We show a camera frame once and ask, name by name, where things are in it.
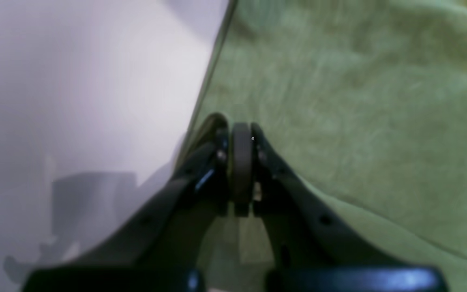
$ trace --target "mounting hole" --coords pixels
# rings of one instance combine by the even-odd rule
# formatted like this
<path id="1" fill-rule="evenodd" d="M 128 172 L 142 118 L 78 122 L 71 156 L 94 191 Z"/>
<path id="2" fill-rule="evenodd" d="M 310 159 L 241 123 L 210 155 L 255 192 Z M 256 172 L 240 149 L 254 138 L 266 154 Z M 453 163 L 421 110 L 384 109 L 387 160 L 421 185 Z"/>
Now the mounting hole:
<path id="1" fill-rule="evenodd" d="M 329 226 L 332 224 L 332 219 L 327 215 L 320 216 L 318 220 L 320 221 L 320 223 L 322 223 L 325 226 Z"/>

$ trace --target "black bracket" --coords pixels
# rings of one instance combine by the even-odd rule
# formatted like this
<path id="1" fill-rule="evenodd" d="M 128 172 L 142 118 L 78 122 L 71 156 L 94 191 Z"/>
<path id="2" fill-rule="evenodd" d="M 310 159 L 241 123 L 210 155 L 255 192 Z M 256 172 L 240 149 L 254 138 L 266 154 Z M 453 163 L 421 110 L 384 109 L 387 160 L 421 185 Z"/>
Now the black bracket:
<path id="1" fill-rule="evenodd" d="M 205 291 L 195 268 L 201 240 L 229 201 L 239 216 L 252 204 L 265 224 L 276 261 L 267 291 L 448 291 L 437 268 L 363 240 L 304 186 L 258 124 L 230 133 L 215 114 L 204 125 L 165 187 L 122 228 L 81 257 L 34 272 L 24 291 Z"/>

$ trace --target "green cloth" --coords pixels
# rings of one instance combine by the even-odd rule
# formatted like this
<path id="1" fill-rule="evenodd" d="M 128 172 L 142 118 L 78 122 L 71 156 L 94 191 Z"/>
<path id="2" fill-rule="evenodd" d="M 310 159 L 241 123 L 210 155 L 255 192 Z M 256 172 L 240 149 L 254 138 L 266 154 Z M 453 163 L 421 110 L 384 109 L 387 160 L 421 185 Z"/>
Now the green cloth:
<path id="1" fill-rule="evenodd" d="M 467 292 L 467 1 L 246 0 L 224 32 L 191 129 L 259 122 L 362 236 Z"/>

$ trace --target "green fabric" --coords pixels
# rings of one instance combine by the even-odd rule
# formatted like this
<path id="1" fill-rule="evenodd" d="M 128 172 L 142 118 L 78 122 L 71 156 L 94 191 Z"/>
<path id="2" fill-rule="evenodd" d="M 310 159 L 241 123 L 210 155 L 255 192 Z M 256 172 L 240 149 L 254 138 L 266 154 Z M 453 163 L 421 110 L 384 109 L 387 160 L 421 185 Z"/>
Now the green fabric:
<path id="1" fill-rule="evenodd" d="M 365 238 L 467 292 L 467 1 L 246 0 L 223 37 L 193 126 L 259 122 Z"/>

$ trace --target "white surface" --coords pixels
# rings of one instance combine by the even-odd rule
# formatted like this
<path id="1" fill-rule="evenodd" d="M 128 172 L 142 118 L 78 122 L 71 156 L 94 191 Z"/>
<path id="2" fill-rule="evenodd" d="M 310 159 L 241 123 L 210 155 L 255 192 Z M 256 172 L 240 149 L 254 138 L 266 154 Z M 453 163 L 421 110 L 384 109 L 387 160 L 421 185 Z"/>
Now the white surface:
<path id="1" fill-rule="evenodd" d="M 52 235 L 52 181 L 114 171 L 142 183 L 165 165 L 152 189 L 165 182 L 226 7 L 0 0 L 0 292 L 18 288 L 4 258 L 34 262 Z M 126 199 L 127 212 L 150 195 Z M 104 239 L 123 218 L 100 201 L 85 231 Z"/>

